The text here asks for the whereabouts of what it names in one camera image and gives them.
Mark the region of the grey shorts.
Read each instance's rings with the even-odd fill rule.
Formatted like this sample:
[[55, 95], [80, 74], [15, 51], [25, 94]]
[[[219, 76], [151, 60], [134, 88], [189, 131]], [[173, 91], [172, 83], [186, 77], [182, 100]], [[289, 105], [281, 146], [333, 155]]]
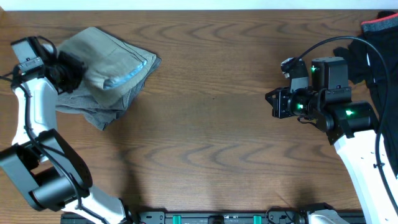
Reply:
[[133, 99], [144, 88], [147, 77], [159, 67], [161, 61], [161, 58], [156, 58], [143, 80], [111, 106], [100, 105], [85, 84], [81, 82], [80, 86], [72, 93], [62, 93], [58, 96], [56, 110], [68, 114], [82, 114], [87, 122], [103, 131], [109, 124], [126, 113]]

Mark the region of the beige shorts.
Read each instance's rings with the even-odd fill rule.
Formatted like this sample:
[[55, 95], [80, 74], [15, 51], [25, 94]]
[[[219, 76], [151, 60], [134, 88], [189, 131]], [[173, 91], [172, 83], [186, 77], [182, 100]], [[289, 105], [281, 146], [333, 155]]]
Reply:
[[78, 56], [88, 66], [83, 76], [94, 99], [102, 106], [115, 104], [143, 81], [155, 64], [156, 54], [123, 42], [95, 27], [89, 27], [58, 49]]

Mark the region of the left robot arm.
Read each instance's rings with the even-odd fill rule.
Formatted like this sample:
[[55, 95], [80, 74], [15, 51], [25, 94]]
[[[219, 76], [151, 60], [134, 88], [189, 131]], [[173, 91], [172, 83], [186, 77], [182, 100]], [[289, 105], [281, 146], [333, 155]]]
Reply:
[[19, 64], [3, 79], [18, 99], [18, 125], [1, 168], [33, 209], [70, 213], [66, 223], [135, 223], [121, 199], [93, 185], [88, 166], [57, 131], [57, 98], [79, 87], [86, 66], [43, 39], [11, 43]]

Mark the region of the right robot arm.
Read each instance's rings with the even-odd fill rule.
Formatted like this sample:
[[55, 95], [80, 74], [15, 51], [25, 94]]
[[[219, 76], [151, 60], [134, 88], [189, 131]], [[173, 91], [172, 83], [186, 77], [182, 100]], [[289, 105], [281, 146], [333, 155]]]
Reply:
[[378, 121], [367, 101], [353, 102], [348, 66], [341, 57], [304, 61], [284, 73], [287, 87], [265, 95], [276, 118], [297, 117], [325, 133], [343, 161], [366, 223], [397, 223], [397, 179], [386, 150], [376, 142]]

